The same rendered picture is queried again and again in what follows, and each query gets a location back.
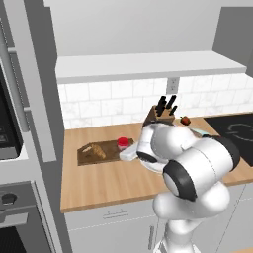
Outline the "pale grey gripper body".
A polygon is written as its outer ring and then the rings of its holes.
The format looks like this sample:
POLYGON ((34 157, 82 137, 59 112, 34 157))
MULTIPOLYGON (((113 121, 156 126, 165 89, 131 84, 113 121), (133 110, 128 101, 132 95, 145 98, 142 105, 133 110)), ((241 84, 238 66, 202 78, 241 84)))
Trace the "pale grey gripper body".
POLYGON ((132 160, 134 160, 137 157, 136 150, 137 150, 137 142, 134 143, 133 145, 131 145, 130 147, 124 149, 120 153, 120 159, 122 161, 132 161, 132 160))

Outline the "dark brown cutting board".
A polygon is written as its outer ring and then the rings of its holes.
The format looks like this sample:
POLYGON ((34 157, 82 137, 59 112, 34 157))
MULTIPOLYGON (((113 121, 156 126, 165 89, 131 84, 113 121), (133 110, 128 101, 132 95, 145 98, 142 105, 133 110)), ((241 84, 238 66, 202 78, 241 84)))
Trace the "dark brown cutting board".
POLYGON ((120 160, 120 150, 115 140, 89 142, 77 150, 77 164, 79 166, 114 162, 120 160), (92 151, 83 152, 83 149, 89 144, 99 145, 106 154, 106 158, 102 159, 95 155, 92 151))

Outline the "brown croissant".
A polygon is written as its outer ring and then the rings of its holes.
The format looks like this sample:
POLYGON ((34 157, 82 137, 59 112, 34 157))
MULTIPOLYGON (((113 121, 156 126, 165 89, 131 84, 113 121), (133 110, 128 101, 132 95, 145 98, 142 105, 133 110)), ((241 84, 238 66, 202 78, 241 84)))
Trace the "brown croissant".
POLYGON ((102 159, 106 158, 106 154, 103 149, 97 144, 89 144, 83 149, 83 152, 92 151, 95 155, 99 156, 102 159))

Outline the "grey tall cabinet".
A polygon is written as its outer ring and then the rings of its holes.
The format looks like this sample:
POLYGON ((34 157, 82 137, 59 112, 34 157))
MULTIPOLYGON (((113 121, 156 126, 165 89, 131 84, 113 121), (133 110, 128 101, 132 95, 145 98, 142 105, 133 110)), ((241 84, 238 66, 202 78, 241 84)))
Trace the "grey tall cabinet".
POLYGON ((60 211, 64 126, 56 61, 43 0, 0 0, 0 62, 24 141, 18 158, 0 161, 0 184, 32 183, 49 250, 31 253, 72 253, 60 211))

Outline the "white plate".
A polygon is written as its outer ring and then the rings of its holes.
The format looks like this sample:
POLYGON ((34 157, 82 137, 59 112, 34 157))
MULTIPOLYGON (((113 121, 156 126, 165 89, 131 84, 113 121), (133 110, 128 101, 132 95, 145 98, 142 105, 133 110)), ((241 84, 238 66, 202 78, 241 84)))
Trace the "white plate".
POLYGON ((159 174, 163 173, 163 168, 165 167, 165 165, 163 163, 159 163, 159 162, 150 163, 150 162, 143 161, 143 160, 140 160, 140 164, 142 166, 144 166, 146 169, 148 169, 152 172, 155 172, 155 173, 159 173, 159 174))

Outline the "wooden knife block black knives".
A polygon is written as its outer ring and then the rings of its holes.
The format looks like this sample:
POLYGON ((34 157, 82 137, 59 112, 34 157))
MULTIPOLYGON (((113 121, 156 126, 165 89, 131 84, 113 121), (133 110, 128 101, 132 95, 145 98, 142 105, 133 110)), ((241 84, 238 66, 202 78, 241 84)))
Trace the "wooden knife block black knives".
POLYGON ((171 126, 175 120, 174 113, 177 109, 173 105, 176 100, 176 95, 172 95, 169 101, 166 101, 166 97, 162 96, 157 105, 151 107, 145 121, 142 126, 146 127, 150 124, 165 124, 171 126))

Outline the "grey drawer front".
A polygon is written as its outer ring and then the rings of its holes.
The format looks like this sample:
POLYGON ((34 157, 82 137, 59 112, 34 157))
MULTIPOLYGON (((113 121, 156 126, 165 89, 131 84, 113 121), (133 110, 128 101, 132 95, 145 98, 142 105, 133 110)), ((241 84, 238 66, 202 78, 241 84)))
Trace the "grey drawer front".
POLYGON ((106 206, 102 208, 67 212, 65 216, 67 229, 74 230, 77 228, 93 227, 106 223, 114 223, 123 220, 132 220, 134 218, 154 216, 153 200, 144 200, 114 206, 106 206), (128 211, 128 216, 116 217, 111 219, 103 219, 103 214, 117 211, 128 211))

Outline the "pale teal plate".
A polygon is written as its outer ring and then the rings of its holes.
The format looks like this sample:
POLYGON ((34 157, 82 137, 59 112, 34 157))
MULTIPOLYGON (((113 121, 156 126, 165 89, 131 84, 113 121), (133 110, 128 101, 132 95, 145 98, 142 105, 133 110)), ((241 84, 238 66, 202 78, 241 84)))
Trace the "pale teal plate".
POLYGON ((203 131, 203 130, 201 130, 201 129, 191 128, 191 130, 194 131, 194 132, 199 133, 200 135, 205 135, 205 134, 211 135, 210 133, 208 133, 208 132, 206 132, 206 131, 203 131))

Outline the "grey cupboard door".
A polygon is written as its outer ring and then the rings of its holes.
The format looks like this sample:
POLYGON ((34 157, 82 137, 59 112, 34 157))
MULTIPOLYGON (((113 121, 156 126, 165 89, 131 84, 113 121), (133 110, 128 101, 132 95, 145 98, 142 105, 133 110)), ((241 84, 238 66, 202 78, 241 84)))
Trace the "grey cupboard door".
POLYGON ((158 218, 134 218, 69 231, 73 253, 152 253, 158 218), (149 227, 154 225, 151 250, 148 250, 149 227))
POLYGON ((246 184, 217 253, 253 247, 253 183, 246 184))

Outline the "black hob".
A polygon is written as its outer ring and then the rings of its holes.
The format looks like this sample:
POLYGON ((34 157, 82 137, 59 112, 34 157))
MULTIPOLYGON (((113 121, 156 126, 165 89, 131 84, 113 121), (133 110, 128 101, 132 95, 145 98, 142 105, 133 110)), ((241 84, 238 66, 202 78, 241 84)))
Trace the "black hob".
POLYGON ((229 138, 244 161, 253 167, 253 113, 210 117, 205 121, 219 135, 229 138))

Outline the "black oven knob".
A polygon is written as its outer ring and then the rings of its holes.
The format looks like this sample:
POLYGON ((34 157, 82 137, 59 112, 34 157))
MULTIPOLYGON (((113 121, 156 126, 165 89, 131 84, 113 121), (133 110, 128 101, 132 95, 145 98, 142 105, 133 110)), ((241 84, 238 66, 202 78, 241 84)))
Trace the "black oven knob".
POLYGON ((2 204, 5 206, 12 205, 16 200, 17 196, 13 193, 7 193, 2 196, 2 204))

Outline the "grey oven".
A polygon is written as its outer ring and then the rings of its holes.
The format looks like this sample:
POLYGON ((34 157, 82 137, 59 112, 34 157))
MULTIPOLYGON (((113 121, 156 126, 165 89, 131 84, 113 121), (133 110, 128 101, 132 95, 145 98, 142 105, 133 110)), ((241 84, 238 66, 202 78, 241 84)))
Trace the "grey oven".
POLYGON ((29 181, 0 185, 0 253, 52 253, 29 181))

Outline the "grey range hood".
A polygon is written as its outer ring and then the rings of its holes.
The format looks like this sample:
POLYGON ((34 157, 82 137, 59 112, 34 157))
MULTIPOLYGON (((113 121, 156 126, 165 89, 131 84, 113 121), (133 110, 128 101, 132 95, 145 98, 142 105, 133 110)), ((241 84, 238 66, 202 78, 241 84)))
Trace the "grey range hood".
POLYGON ((212 50, 246 67, 253 76, 253 7, 222 7, 212 50))

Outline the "white wall outlet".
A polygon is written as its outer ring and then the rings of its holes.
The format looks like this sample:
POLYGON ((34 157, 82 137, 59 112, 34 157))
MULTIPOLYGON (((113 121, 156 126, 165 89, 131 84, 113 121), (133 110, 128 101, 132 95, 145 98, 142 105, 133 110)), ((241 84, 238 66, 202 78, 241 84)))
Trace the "white wall outlet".
POLYGON ((167 79, 166 93, 177 94, 179 88, 179 77, 170 77, 167 79))

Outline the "grey wall cabinet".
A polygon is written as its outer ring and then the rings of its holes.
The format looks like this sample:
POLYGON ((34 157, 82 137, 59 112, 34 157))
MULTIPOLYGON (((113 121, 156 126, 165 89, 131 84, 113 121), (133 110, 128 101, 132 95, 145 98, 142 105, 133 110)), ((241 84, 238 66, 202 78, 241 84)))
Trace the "grey wall cabinet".
POLYGON ((220 9, 239 0, 43 0, 59 84, 243 73, 212 48, 220 9))

